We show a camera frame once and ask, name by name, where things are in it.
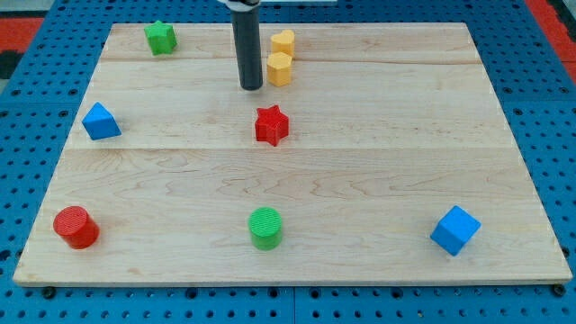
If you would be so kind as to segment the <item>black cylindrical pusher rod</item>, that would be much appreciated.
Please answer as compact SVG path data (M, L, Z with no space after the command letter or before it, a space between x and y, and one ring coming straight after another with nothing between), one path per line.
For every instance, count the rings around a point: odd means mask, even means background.
M258 90L263 84L259 3L230 3L229 9L240 86L248 91Z

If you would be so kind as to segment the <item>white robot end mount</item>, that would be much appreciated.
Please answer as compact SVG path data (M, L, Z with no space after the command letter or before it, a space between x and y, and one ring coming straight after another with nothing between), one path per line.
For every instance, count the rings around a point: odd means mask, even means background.
M261 2L260 0L218 0L218 1L227 6L233 6L233 5L258 6Z

